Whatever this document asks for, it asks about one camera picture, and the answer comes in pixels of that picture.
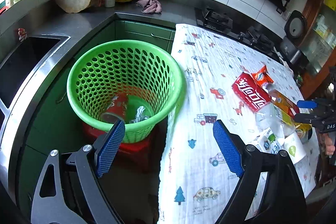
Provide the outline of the person's right hand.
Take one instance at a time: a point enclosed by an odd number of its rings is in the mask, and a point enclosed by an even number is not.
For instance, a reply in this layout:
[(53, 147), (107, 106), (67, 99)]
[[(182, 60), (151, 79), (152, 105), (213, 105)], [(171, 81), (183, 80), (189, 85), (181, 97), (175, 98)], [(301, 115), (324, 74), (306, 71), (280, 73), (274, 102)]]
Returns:
[(325, 151), (326, 155), (332, 156), (335, 152), (334, 141), (329, 137), (329, 134), (323, 134), (324, 143), (325, 143)]

